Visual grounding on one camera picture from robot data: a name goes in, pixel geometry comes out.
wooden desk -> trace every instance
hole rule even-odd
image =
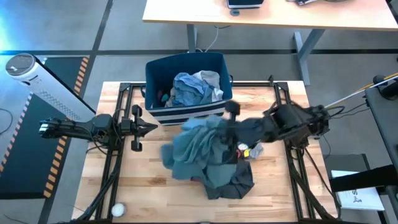
[[[119,84],[119,82],[104,82],[98,114],[114,113]],[[289,82],[289,89],[292,100],[302,106],[308,106],[303,82]],[[238,119],[262,116],[262,112],[275,101],[274,89],[234,87],[233,99],[241,104],[241,116]],[[134,91],[132,104],[144,108],[144,99],[139,90]],[[147,122],[158,124],[146,110],[143,111],[142,118]],[[127,205],[127,214],[121,218],[114,218],[113,222],[297,221],[282,141],[264,144],[264,153],[258,160],[251,162],[255,186],[242,200],[225,198],[208,200],[202,184],[174,180],[171,178],[171,170],[162,165],[159,155],[161,145],[169,143],[179,132],[180,126],[159,126],[141,139],[142,152],[133,152],[130,149],[132,137],[126,139],[116,202]],[[311,139],[308,150],[324,179],[327,180],[318,141]],[[311,162],[307,157],[304,159],[311,191],[335,216],[336,209],[332,197],[322,186]],[[104,162],[105,156],[96,150],[87,154],[75,203],[76,208],[85,209],[98,193]],[[304,214],[307,214],[304,199],[301,201]],[[108,210],[107,206],[106,200],[103,215]],[[73,218],[81,214],[82,211],[74,209]]]
[[[265,0],[259,9],[242,9],[232,16],[226,0],[147,0],[144,22],[187,24],[189,52],[195,52],[194,24],[312,28],[305,43],[299,32],[294,39],[300,73],[310,84],[307,57],[325,29],[398,30],[386,0],[318,1],[304,6],[286,0]]]

white paper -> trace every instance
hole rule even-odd
[[[332,170],[331,176],[341,177],[356,173],[358,172]],[[384,206],[375,187],[337,192],[337,196],[341,208],[384,211]]]

butcher block table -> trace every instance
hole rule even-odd
[[[301,106],[309,106],[302,81],[289,81],[291,99]],[[104,82],[97,114],[113,114],[120,82]],[[233,99],[241,104],[238,120],[260,117],[275,101],[272,87],[233,87]],[[204,186],[189,180],[175,180],[160,159],[160,148],[169,144],[180,132],[180,126],[161,126],[144,108],[144,98],[138,88],[133,92],[132,105],[143,109],[142,119],[159,127],[141,138],[142,152],[131,150],[127,137],[124,146],[116,203],[127,206],[124,216],[113,218],[118,222],[297,222],[294,198],[284,143],[263,143],[264,152],[251,162],[255,186],[241,200],[220,198],[208,200]],[[328,179],[319,142],[309,139],[307,148],[325,180]],[[72,218],[79,217],[100,190],[105,155],[91,150],[86,155],[78,195]],[[335,203],[322,185],[314,166],[304,156],[311,191],[333,216]],[[103,218],[108,211],[110,190],[105,196]],[[300,190],[303,214],[308,212]]]

blue laundry basket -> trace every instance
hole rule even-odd
[[[221,101],[196,106],[163,107],[158,92],[170,93],[174,78],[180,72],[193,75],[201,70],[214,71],[220,75],[220,88],[224,91]],[[189,118],[211,114],[222,116],[225,103],[232,99],[232,82],[223,54],[189,53],[178,54],[151,61],[146,65],[146,86],[141,87],[145,97],[145,109],[162,125],[176,125]]]

concrete floor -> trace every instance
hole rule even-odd
[[[107,0],[3,0],[0,1],[0,53],[3,50],[91,50]],[[146,0],[114,0],[100,50],[173,50],[187,48],[186,28],[180,24],[145,24],[141,21]],[[198,27],[198,47],[213,41],[215,28]],[[308,29],[280,29],[232,26],[220,30],[214,49],[293,49],[292,35],[299,31],[306,38]],[[398,32],[327,30],[316,49],[398,49]],[[96,108],[102,82],[143,81],[147,62],[166,55],[97,56],[84,100]],[[307,93],[312,105],[327,105],[371,82],[375,75],[398,71],[396,54],[311,55],[308,60],[311,86]],[[10,56],[0,56],[0,68]],[[295,55],[225,55],[235,80],[299,80]],[[0,108],[17,118],[29,92],[0,70]],[[352,108],[362,96],[344,103]],[[0,130],[9,122],[0,111]],[[0,136],[3,155],[16,125]],[[333,120],[326,134],[332,154],[366,153],[371,167],[390,164],[389,156],[369,111]],[[70,219],[87,143],[73,140],[56,195],[49,223]],[[328,146],[321,139],[322,151]],[[26,223],[37,223],[43,200],[0,200],[0,223],[15,223],[3,214]],[[397,218],[389,210],[389,221]],[[343,211],[343,219],[379,223],[374,212]]]

